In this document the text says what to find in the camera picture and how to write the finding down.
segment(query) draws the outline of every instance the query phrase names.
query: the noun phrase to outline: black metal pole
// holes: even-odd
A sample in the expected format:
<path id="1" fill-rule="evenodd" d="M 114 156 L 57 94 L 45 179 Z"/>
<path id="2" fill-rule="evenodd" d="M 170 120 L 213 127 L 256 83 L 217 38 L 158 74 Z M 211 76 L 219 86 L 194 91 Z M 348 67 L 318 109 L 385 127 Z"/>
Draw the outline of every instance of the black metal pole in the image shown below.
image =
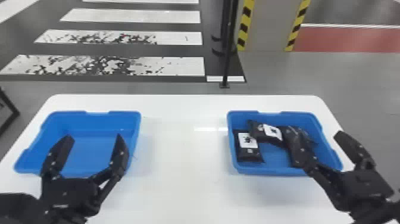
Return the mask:
<path id="1" fill-rule="evenodd" d="M 225 48 L 225 68 L 224 68 L 224 77 L 222 83 L 220 83 L 220 88 L 227 89 L 229 88 L 228 84 L 228 74 L 229 74 L 229 65 L 230 65 L 230 57 L 232 56 L 232 45 L 233 39 L 235 38 L 235 26 L 236 26 L 236 19 L 238 18 L 238 8 L 239 8 L 239 0 L 232 0 L 232 10 L 230 12 L 230 22 L 228 25 L 228 43 L 227 47 Z"/>
<path id="2" fill-rule="evenodd" d="M 222 40 L 222 46 L 226 46 L 226 34 L 228 32 L 228 25 L 229 25 L 229 16 L 230 16 L 230 5 L 231 1 L 230 0 L 224 0 L 223 4 L 223 10 L 222 10 L 222 21 L 221 21 L 221 40 Z"/>
<path id="3" fill-rule="evenodd" d="M 219 36 L 211 35 L 213 41 L 219 42 L 222 41 L 224 44 L 226 43 L 226 33 L 228 29 L 228 22 L 230 17 L 230 0 L 224 0 L 222 4 L 222 18 L 221 18 L 221 26 Z"/>

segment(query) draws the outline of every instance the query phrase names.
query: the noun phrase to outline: blue plastic tray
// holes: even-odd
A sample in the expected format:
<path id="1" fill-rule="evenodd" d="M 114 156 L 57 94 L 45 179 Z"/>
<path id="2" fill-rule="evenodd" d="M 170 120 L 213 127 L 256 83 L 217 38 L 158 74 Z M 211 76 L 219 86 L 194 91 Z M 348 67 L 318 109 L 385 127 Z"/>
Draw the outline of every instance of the blue plastic tray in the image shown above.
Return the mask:
<path id="1" fill-rule="evenodd" d="M 129 149 L 129 167 L 138 139 L 139 125 L 140 113 L 136 111 L 52 113 L 41 126 L 31 146 L 23 151 L 14 169 L 19 173 L 38 175 L 51 147 L 63 136 L 71 135 L 75 144 L 61 174 L 69 178 L 91 176 L 108 167 L 118 133 Z"/>
<path id="2" fill-rule="evenodd" d="M 247 130 L 247 120 L 255 120 L 272 126 L 298 126 L 306 130 L 313 141 L 318 160 L 337 170 L 342 170 L 343 165 L 336 152 L 331 149 L 322 132 L 322 126 L 315 115 L 301 112 L 260 113 L 258 111 L 231 111 L 228 113 L 229 144 L 232 162 L 239 173 L 250 175 L 272 176 L 305 176 L 302 169 L 290 166 L 290 157 L 287 151 L 271 144 L 258 144 L 265 163 L 238 162 L 235 149 L 233 129 Z"/>

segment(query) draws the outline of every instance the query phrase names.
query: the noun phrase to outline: black pouch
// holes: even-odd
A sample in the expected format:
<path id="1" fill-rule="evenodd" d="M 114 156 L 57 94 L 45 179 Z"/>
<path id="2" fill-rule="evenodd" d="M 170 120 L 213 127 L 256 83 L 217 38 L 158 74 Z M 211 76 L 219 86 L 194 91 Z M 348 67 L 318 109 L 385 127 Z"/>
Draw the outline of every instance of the black pouch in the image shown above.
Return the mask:
<path id="1" fill-rule="evenodd" d="M 247 124 L 250 135 L 258 142 L 269 143 L 280 148 L 285 148 L 286 145 L 279 128 L 254 120 L 248 120 Z"/>
<path id="2" fill-rule="evenodd" d="M 258 142 L 247 130 L 233 130 L 238 162 L 263 163 Z"/>

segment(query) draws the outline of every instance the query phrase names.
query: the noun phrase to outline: gray floor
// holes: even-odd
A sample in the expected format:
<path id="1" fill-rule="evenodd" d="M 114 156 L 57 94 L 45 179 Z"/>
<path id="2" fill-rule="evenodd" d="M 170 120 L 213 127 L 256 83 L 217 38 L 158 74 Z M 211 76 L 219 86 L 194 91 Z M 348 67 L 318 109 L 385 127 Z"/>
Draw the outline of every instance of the gray floor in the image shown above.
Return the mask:
<path id="1" fill-rule="evenodd" d="M 325 100 L 343 128 L 371 151 L 382 175 L 400 188 L 400 54 L 264 52 L 240 57 L 248 83 L 226 90 L 216 83 L 0 82 L 22 112 L 0 138 L 0 156 L 53 94 L 313 94 Z"/>

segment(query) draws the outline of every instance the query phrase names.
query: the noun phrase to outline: crosswalk stripe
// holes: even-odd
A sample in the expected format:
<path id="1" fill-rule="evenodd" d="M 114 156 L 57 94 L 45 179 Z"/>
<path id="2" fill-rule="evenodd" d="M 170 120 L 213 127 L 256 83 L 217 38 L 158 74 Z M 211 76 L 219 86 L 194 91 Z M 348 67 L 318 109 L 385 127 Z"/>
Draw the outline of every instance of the crosswalk stripe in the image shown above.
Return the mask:
<path id="1" fill-rule="evenodd" d="M 83 0 L 84 2 L 198 4 L 199 0 Z"/>
<path id="2" fill-rule="evenodd" d="M 0 2 L 0 23 L 8 20 L 37 1 L 38 0 L 6 0 Z"/>
<path id="3" fill-rule="evenodd" d="M 207 76 L 207 82 L 222 82 L 223 76 Z M 244 76 L 228 76 L 228 82 L 245 82 Z"/>
<path id="4" fill-rule="evenodd" d="M 35 43 L 202 45 L 201 32 L 47 30 Z"/>
<path id="5" fill-rule="evenodd" d="M 18 55 L 0 74 L 205 76 L 202 57 Z"/>
<path id="6" fill-rule="evenodd" d="M 98 23 L 200 23 L 199 11 L 75 8 L 61 21 Z"/>

